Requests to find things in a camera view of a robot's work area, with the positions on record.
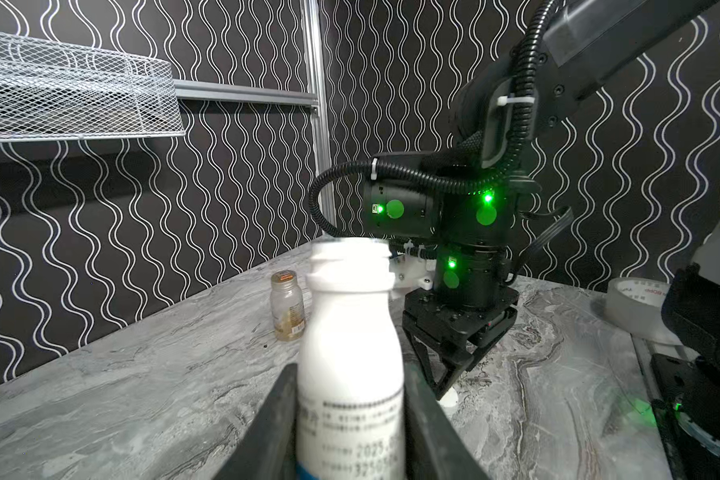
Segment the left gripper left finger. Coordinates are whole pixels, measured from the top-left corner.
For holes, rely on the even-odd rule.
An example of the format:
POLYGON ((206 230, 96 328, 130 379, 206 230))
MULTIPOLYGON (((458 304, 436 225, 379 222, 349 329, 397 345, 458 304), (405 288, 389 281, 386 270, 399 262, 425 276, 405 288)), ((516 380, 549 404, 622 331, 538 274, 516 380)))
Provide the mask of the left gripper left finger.
POLYGON ((297 365, 287 364, 213 479, 296 479, 297 365))

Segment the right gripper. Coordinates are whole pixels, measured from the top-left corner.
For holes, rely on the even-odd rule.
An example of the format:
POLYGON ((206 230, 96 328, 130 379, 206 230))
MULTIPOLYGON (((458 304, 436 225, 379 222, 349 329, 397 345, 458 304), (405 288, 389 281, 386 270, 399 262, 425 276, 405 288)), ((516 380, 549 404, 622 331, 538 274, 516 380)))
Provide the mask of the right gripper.
POLYGON ((435 397, 442 399, 465 372, 474 369, 514 326, 519 292, 502 287, 495 304, 452 307, 423 289, 405 296, 402 327, 435 397), (445 372, 436 380, 430 351, 445 372))

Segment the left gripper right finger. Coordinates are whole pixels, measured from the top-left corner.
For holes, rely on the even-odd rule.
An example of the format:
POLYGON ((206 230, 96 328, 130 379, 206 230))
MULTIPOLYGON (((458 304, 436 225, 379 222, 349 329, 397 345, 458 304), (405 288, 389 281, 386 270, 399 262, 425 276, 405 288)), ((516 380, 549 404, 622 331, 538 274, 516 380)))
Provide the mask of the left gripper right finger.
POLYGON ((406 479, 488 479, 439 405, 418 366, 404 364, 406 479))

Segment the white pill bottle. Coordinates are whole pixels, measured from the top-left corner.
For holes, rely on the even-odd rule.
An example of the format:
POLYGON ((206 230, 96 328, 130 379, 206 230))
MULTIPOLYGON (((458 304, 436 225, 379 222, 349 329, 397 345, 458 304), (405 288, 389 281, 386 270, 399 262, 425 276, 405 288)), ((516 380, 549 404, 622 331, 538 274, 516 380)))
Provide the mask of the white pill bottle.
POLYGON ((297 367, 297 475, 405 476, 404 367, 389 311, 387 242, 338 238, 312 247, 312 316, 297 367))

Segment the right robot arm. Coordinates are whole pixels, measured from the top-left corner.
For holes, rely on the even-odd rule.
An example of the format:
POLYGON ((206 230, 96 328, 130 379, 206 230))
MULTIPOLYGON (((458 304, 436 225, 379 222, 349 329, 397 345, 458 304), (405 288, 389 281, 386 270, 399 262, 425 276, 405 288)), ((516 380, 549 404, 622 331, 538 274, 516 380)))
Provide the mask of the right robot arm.
POLYGON ((403 330, 426 381, 442 397, 514 325, 522 266, 574 220, 562 207, 521 253, 506 247, 518 202, 539 184, 521 155, 615 73, 710 8, 707 1, 544 1, 509 57, 463 87, 453 107, 456 143, 436 152, 381 153, 330 167, 312 183, 308 208, 327 234, 321 191, 359 176, 362 222, 392 251, 412 242, 435 262, 430 287, 404 301, 403 330))

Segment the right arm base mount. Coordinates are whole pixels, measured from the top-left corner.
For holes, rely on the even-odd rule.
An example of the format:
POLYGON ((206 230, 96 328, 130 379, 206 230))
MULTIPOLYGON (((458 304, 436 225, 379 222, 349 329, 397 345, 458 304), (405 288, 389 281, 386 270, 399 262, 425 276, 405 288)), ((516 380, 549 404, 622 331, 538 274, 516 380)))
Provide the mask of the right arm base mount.
POLYGON ((720 372, 704 358, 655 354, 652 409, 674 479, 720 479, 720 372))

